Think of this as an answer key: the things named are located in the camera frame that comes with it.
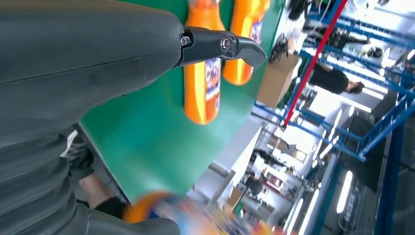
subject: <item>person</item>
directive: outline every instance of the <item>person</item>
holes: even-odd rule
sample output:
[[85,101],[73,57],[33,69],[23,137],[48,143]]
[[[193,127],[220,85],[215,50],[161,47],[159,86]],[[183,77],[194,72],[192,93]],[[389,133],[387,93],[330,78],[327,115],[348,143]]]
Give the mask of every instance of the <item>person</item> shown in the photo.
[[255,174],[253,172],[248,173],[248,178],[245,181],[245,185],[250,190],[253,196],[256,196],[259,193],[261,193],[264,187],[262,182],[259,179],[255,178]]
[[61,157],[69,164],[69,176],[85,193],[91,209],[122,219],[129,204],[122,202],[92,168],[93,154],[74,130],[68,135],[68,149]]
[[359,94],[365,87],[362,82],[349,81],[342,71],[331,69],[320,63],[316,63],[314,66],[314,72],[308,83],[319,86],[334,94],[341,94],[342,92]]

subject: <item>cable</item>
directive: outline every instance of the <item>cable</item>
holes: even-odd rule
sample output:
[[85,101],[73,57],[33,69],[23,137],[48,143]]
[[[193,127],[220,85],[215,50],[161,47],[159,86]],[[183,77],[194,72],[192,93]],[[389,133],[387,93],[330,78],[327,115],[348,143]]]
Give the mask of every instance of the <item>cable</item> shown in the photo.
[[283,53],[285,53],[288,57],[288,40],[284,34],[281,34],[276,45],[271,51],[268,63],[272,63],[275,59],[281,60],[281,56]]

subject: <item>screw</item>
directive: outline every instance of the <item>screw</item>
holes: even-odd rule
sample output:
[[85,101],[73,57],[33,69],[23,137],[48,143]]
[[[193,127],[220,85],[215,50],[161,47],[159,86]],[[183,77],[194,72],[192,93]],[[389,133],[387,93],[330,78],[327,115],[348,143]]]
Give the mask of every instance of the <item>screw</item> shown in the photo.
[[222,50],[226,50],[226,49],[229,48],[231,42],[229,41],[229,38],[224,37],[224,38],[221,39],[220,44],[221,44]]
[[180,43],[182,43],[182,46],[186,46],[190,44],[190,38],[188,36],[183,36],[180,39]]

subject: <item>cardboard box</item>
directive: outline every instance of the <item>cardboard box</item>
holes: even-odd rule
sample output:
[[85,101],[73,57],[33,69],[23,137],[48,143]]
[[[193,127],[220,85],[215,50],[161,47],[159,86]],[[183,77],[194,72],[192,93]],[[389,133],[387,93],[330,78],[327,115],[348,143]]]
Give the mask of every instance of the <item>cardboard box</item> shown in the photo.
[[299,61],[299,57],[289,54],[281,56],[268,64],[256,99],[275,108],[287,92],[291,84],[291,76]]

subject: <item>black shirt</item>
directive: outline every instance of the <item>black shirt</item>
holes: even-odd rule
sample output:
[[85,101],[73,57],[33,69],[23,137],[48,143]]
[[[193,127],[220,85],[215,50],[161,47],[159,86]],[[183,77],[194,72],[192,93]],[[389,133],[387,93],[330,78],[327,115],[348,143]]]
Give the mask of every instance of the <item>black shirt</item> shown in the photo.
[[258,195],[262,191],[262,188],[264,187],[260,180],[254,179],[252,177],[249,177],[246,180],[245,184],[251,190],[251,193],[254,196]]
[[349,79],[340,70],[332,69],[330,72],[323,69],[319,64],[314,66],[314,73],[308,81],[314,86],[319,86],[334,94],[344,92],[349,84]]

